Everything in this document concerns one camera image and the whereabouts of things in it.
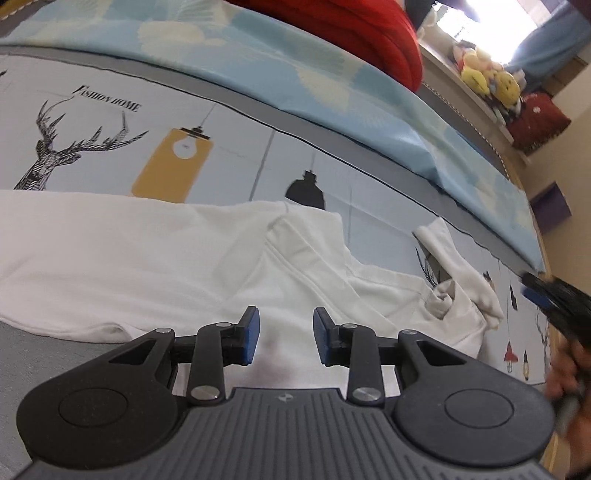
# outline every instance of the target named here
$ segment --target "blue bed sheet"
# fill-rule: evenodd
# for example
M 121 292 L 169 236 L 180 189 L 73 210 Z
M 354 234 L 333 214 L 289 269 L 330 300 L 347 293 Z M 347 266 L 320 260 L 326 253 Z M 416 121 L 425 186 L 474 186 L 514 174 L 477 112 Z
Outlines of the blue bed sheet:
M 146 61 L 311 120 L 438 185 L 543 270 L 524 192 L 415 94 L 298 28 L 222 0 L 56 0 L 0 44 Z

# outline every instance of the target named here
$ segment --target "person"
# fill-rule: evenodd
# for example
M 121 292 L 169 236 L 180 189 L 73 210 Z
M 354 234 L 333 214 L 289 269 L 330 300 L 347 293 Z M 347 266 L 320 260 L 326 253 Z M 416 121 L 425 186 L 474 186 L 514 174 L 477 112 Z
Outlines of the person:
M 564 342 L 553 355 L 550 373 L 546 379 L 545 395 L 558 400 L 565 393 L 577 390 L 576 374 L 591 369 L 591 350 L 579 342 Z M 569 478 L 585 478 L 591 473 L 591 390 L 566 432 L 570 445 Z

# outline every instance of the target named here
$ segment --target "purple object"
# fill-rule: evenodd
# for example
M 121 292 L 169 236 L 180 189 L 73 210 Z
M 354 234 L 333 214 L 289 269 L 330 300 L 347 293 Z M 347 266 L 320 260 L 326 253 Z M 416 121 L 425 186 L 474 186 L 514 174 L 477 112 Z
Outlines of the purple object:
M 572 215 L 556 182 L 532 198 L 530 205 L 542 234 L 550 232 Z

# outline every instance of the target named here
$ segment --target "red cushion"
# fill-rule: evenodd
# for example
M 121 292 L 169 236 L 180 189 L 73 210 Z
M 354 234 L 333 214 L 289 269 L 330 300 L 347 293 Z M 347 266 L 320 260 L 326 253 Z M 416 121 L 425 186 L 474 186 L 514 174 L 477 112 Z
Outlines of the red cushion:
M 515 139 L 513 146 L 532 153 L 560 135 L 571 123 L 546 93 L 530 93 L 523 97 L 521 116 L 507 125 Z
M 416 92 L 417 36 L 395 0 L 229 0 L 301 28 L 358 56 Z

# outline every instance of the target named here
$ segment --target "blue curtain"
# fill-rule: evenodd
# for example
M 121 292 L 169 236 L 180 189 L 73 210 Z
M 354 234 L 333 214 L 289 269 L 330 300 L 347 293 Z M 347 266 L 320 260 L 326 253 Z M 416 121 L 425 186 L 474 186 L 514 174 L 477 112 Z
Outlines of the blue curtain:
M 507 70 L 523 69 L 531 92 L 559 71 L 591 42 L 591 23 L 570 3 L 562 2 L 548 21 L 519 45 Z

